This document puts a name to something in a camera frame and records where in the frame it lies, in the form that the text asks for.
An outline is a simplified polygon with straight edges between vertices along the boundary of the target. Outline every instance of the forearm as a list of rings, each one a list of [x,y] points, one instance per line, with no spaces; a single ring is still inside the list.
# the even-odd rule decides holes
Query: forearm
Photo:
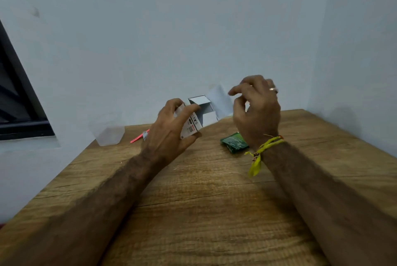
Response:
[[[96,265],[123,217],[159,169],[142,155],[132,158],[2,265]]]
[[[397,221],[288,143],[262,160],[332,265],[397,265]]]

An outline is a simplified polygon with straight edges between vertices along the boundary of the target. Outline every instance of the window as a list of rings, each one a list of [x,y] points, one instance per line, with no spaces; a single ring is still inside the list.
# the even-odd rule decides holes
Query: window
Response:
[[[54,135],[0,22],[0,140]]]

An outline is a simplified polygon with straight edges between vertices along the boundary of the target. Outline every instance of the yellow thread bracelet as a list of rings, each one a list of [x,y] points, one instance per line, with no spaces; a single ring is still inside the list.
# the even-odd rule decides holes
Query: yellow thread bracelet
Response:
[[[285,142],[283,137],[278,136],[275,138],[271,138],[266,143],[262,144],[258,150],[252,154],[251,152],[247,151],[245,154],[251,154],[254,158],[252,159],[251,168],[248,171],[248,176],[252,177],[259,173],[261,170],[261,153],[264,152],[266,149],[270,147]]]

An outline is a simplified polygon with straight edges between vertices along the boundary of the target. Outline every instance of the black window frame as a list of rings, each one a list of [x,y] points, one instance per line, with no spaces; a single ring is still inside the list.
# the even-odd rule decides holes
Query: black window frame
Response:
[[[17,94],[0,85],[0,92],[19,104],[22,104],[29,117],[28,121],[18,122],[17,119],[2,110],[0,117],[6,123],[0,123],[0,141],[54,136],[52,127],[45,115],[40,102],[27,78],[27,75],[19,61],[19,58],[8,38],[8,35],[0,21],[0,60],[5,72],[9,76]]]

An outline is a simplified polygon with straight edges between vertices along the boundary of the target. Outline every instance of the hand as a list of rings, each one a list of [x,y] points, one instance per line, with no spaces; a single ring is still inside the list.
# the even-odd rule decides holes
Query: hand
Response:
[[[229,95],[241,94],[233,105],[233,122],[246,143],[255,151],[272,137],[278,136],[280,104],[271,79],[261,75],[248,76],[229,91]],[[245,103],[250,106],[245,112]]]
[[[141,155],[162,168],[170,164],[197,138],[201,137],[201,133],[196,132],[181,139],[183,125],[193,112],[200,109],[197,104],[187,105],[179,116],[174,118],[175,110],[182,104],[181,99],[168,100],[158,113],[157,120],[151,126],[146,140],[142,143]]]

